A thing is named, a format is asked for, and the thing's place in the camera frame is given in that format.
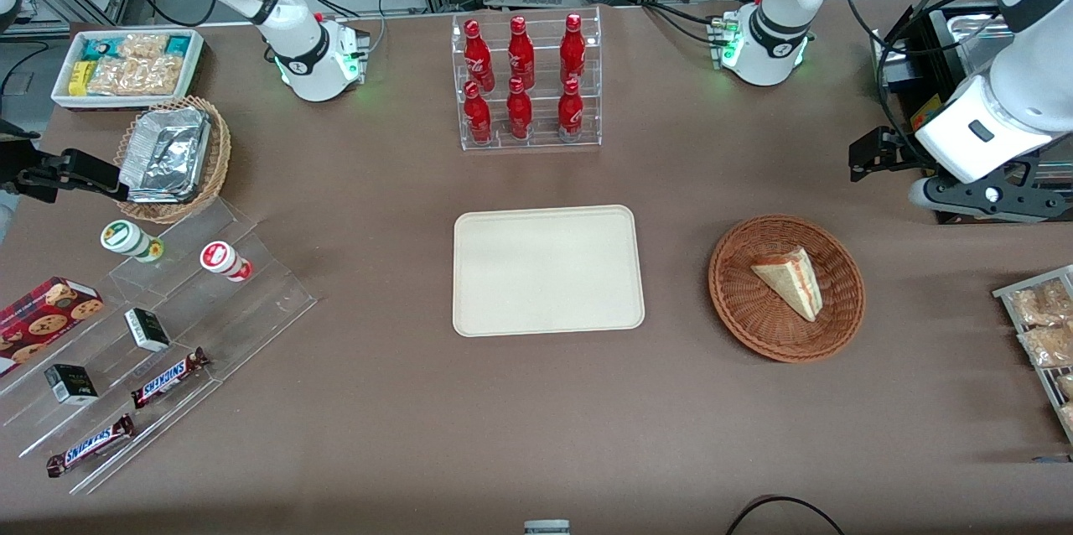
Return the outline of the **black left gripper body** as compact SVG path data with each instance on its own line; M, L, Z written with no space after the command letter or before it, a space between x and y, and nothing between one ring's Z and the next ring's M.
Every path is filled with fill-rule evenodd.
M897 153L883 153L880 168L882 170L896 172L901 169L931 170L931 157L925 152L915 135L897 131L900 134L902 148Z

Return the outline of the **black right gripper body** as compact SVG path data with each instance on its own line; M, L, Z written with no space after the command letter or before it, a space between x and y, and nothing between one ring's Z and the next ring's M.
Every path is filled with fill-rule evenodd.
M1 187L12 195L55 202L64 188L61 157L40 152L30 140L1 142Z

